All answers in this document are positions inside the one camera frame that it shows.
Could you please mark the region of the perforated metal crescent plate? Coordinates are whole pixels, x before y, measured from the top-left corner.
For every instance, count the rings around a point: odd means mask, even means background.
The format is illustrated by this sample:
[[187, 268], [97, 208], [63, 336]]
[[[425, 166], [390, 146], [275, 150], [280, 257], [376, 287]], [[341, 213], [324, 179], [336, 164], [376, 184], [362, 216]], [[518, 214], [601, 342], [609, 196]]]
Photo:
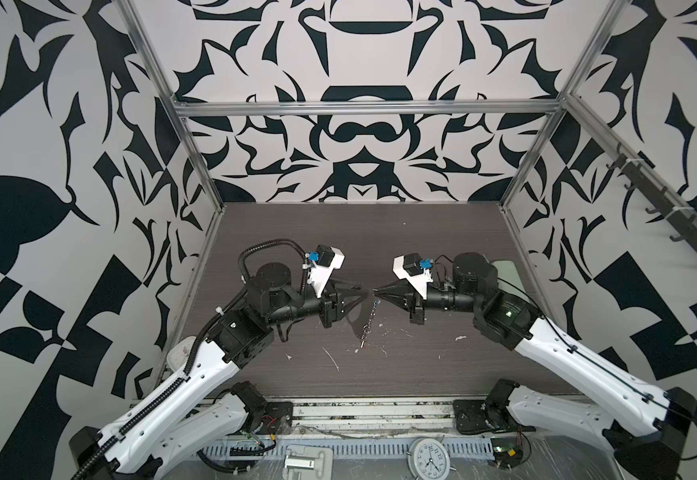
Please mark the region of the perforated metal crescent plate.
[[348, 316], [348, 323], [358, 340], [365, 341], [370, 334], [379, 303], [380, 301], [371, 295]]

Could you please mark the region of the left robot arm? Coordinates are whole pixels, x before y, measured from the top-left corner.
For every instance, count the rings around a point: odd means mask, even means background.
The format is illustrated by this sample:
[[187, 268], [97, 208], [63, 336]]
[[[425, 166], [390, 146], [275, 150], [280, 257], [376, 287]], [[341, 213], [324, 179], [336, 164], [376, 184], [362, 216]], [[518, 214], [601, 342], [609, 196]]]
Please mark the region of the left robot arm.
[[316, 318], [329, 328], [368, 297], [356, 282], [332, 279], [344, 252], [326, 245], [306, 251], [268, 240], [238, 256], [242, 290], [194, 336], [176, 371], [120, 418], [82, 428], [70, 440], [76, 479], [162, 479], [220, 436], [252, 433], [268, 402], [238, 382], [207, 408], [200, 402], [230, 381], [294, 324]]

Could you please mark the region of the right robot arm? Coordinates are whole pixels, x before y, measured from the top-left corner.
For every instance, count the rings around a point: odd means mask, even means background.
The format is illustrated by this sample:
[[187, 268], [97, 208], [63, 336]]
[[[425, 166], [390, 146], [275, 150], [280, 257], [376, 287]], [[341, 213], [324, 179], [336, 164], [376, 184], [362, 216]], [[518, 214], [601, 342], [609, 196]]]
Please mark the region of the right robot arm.
[[547, 368], [590, 400], [564, 400], [501, 379], [480, 406], [464, 412], [460, 433], [540, 428], [600, 448], [636, 479], [679, 478], [697, 408], [690, 393], [640, 380], [572, 338], [520, 287], [502, 280], [484, 255], [462, 253], [451, 265], [451, 278], [438, 283], [434, 261], [400, 256], [396, 281], [375, 294], [418, 325], [431, 310], [471, 314], [484, 338]]

